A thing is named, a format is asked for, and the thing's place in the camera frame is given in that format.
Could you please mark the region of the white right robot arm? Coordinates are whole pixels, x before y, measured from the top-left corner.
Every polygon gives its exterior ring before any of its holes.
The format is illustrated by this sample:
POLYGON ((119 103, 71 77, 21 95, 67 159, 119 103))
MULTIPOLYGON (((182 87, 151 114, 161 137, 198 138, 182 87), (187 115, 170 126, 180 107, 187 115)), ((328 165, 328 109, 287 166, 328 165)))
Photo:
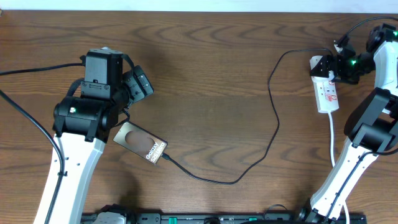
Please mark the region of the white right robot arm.
POLYGON ((350 114, 343 150, 321 188, 297 219, 306 223, 336 223, 346 198, 363 172, 379 157, 397 152, 397 28, 373 28, 366 51, 356 54, 345 34, 335 42, 337 55, 310 59, 310 76, 320 91, 317 100, 336 103, 335 83, 356 85, 375 72, 373 91, 350 114))

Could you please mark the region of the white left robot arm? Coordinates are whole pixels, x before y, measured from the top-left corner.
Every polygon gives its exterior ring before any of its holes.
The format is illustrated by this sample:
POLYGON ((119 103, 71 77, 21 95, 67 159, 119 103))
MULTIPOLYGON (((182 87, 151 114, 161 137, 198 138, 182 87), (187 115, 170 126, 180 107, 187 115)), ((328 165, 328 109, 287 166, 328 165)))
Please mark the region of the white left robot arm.
POLYGON ((140 66, 75 80, 54 109, 52 162, 35 223, 79 223, 93 171, 118 116, 154 89, 140 66))

